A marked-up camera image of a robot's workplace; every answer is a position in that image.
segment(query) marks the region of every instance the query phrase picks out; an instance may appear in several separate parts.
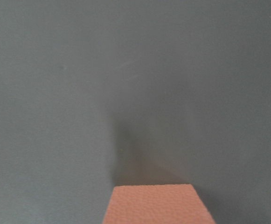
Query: orange foam block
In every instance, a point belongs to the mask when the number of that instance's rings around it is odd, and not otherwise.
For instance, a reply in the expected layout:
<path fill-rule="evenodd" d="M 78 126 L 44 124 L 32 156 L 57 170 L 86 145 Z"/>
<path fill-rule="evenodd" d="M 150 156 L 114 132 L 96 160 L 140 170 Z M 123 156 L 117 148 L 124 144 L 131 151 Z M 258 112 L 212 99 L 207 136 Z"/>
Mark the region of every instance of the orange foam block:
<path fill-rule="evenodd" d="M 215 224 L 190 184 L 115 187 L 103 224 Z"/>

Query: orange object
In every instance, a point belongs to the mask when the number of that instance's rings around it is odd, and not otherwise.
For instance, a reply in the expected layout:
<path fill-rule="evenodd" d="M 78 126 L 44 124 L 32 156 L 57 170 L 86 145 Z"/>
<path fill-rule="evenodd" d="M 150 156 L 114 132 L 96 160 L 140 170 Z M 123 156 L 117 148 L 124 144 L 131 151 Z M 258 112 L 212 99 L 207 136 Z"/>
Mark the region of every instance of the orange object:
<path fill-rule="evenodd" d="M 215 224 L 190 184 L 115 187 L 103 224 Z"/>

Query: gray wall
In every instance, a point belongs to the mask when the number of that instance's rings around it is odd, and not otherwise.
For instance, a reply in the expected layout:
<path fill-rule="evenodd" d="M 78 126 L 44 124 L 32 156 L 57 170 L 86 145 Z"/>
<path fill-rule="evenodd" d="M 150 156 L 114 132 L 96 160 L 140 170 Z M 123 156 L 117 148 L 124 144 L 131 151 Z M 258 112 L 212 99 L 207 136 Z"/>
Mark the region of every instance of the gray wall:
<path fill-rule="evenodd" d="M 270 0 L 0 0 L 0 224 L 187 182 L 218 224 L 271 223 Z"/>

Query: textured orange surface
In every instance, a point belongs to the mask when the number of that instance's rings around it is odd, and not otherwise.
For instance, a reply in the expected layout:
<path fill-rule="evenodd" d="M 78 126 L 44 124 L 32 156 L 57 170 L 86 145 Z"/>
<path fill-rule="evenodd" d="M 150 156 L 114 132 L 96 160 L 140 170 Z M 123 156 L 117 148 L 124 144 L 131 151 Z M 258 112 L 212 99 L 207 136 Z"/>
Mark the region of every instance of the textured orange surface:
<path fill-rule="evenodd" d="M 115 187 L 103 224 L 214 224 L 190 184 Z"/>

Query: gray background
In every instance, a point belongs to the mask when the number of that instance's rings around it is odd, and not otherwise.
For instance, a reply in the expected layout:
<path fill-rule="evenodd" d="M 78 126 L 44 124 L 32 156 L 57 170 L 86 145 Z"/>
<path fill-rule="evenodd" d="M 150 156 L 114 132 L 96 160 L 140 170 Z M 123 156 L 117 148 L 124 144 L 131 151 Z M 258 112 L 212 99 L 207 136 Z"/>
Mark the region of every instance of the gray background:
<path fill-rule="evenodd" d="M 192 183 L 271 223 L 271 0 L 0 0 L 0 224 L 97 224 Z"/>

